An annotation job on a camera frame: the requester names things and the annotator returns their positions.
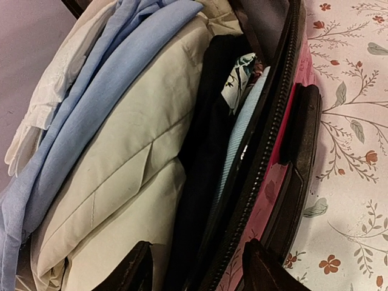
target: gray wall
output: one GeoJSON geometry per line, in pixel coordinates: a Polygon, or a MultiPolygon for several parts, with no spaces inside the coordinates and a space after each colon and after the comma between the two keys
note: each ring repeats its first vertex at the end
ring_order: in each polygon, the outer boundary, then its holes
{"type": "Polygon", "coordinates": [[[4,156],[43,71],[75,23],[60,0],[0,0],[0,191],[4,156]]]}

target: open suitcase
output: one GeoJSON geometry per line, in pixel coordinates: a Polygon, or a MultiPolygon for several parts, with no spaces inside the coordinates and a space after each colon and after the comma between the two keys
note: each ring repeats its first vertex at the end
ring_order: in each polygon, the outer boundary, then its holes
{"type": "MultiPolygon", "coordinates": [[[[76,17],[82,13],[77,3],[64,2],[76,17]]],[[[306,290],[281,268],[309,190],[321,111],[307,45],[306,10],[303,0],[230,3],[253,50],[271,70],[222,199],[210,213],[196,264],[180,280],[186,291],[306,290]],[[281,14],[277,9],[287,12],[281,25],[270,23],[276,19],[271,15],[281,14]],[[257,39],[276,26],[282,27],[281,36],[271,50],[257,39]]],[[[149,245],[139,242],[95,290],[151,290],[149,245]]]]}

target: flower print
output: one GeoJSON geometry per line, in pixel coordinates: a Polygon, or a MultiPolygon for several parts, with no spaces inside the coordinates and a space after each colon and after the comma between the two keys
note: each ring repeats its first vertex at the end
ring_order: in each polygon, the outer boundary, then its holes
{"type": "Polygon", "coordinates": [[[375,16],[372,18],[374,21],[377,21],[378,23],[383,23],[385,20],[382,16],[375,16]]]}
{"type": "Polygon", "coordinates": [[[322,11],[330,10],[332,8],[332,6],[328,3],[321,4],[319,7],[321,7],[322,11]]]}
{"type": "Polygon", "coordinates": [[[377,278],[376,278],[376,285],[377,285],[377,287],[380,288],[383,285],[383,282],[384,282],[383,276],[377,276],[377,278]]]}
{"type": "Polygon", "coordinates": [[[284,265],[288,269],[292,269],[293,263],[295,263],[297,260],[298,260],[298,257],[292,256],[291,253],[289,253],[289,255],[287,256],[287,259],[286,259],[286,262],[284,263],[284,265]]]}
{"type": "Polygon", "coordinates": [[[377,162],[377,152],[375,152],[374,150],[370,150],[366,153],[365,160],[369,165],[372,165],[373,162],[377,162]]]}
{"type": "Polygon", "coordinates": [[[324,273],[326,275],[330,273],[336,273],[338,271],[338,266],[341,265],[341,261],[338,259],[335,259],[335,255],[330,255],[327,258],[327,261],[321,261],[319,264],[320,268],[324,268],[324,273]]]}
{"type": "Polygon", "coordinates": [[[325,22],[323,21],[315,21],[313,24],[315,29],[325,28],[325,22]]]}

